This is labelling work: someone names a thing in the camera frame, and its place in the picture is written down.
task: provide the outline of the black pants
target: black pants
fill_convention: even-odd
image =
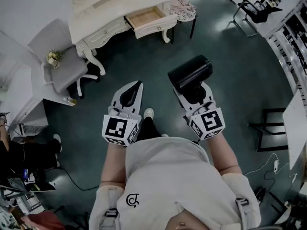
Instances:
[[[10,141],[9,157],[19,162],[22,169],[49,169],[57,166],[56,153],[61,145],[56,139],[47,144],[25,143],[24,145]]]
[[[155,128],[153,120],[150,117],[145,118],[142,122],[141,129],[136,141],[157,137],[161,137],[161,135]]]

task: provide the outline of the white vanity table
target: white vanity table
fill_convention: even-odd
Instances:
[[[105,45],[108,40],[130,28],[135,37],[161,32],[166,43],[168,29],[177,23],[175,14],[169,15],[171,0],[72,0],[74,16],[69,21],[72,43],[78,55],[86,57],[100,68],[103,65],[94,57],[95,49]]]

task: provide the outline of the white flower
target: white flower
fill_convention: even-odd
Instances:
[[[54,62],[54,59],[53,59],[53,58],[50,58],[50,59],[48,60],[48,63],[49,63],[50,65],[52,65],[53,62]]]

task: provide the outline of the forearm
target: forearm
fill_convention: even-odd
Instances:
[[[126,149],[120,145],[109,143],[105,164],[101,173],[101,184],[117,185],[125,188],[126,182]]]
[[[7,151],[10,150],[8,133],[4,126],[4,120],[0,119],[0,140],[3,142]]]
[[[242,173],[235,153],[222,133],[207,139],[207,142],[214,166],[221,175],[226,173]]]

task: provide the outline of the black logo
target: black logo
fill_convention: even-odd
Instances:
[[[204,139],[210,138],[210,137],[213,137],[213,136],[216,136],[216,135],[218,135],[220,132],[221,132],[221,129],[216,130],[216,131],[214,131],[214,132],[212,132],[212,133],[209,133],[209,134],[207,134],[207,135],[205,136]]]
[[[124,138],[126,126],[126,120],[111,117],[106,127],[106,135]]]
[[[109,142],[112,142],[112,143],[115,143],[115,144],[125,145],[125,143],[124,143],[122,140],[117,140],[117,139],[113,139],[113,138],[109,138],[109,137],[106,137],[106,139],[107,139]]]
[[[133,137],[135,136],[136,132],[138,132],[138,126],[135,125],[133,130],[131,131],[130,135],[128,136],[127,140],[129,143],[131,143]]]
[[[191,121],[191,128],[194,130],[194,132],[196,133],[196,135],[198,135],[199,138],[202,137],[203,132],[200,128],[198,128],[198,126],[194,123],[193,120]]]
[[[223,126],[217,111],[204,113],[201,115],[201,118],[207,131],[211,131]]]
[[[137,201],[139,194],[129,194],[126,198],[126,203],[129,206],[133,206],[136,207],[137,205],[139,205],[139,202]]]

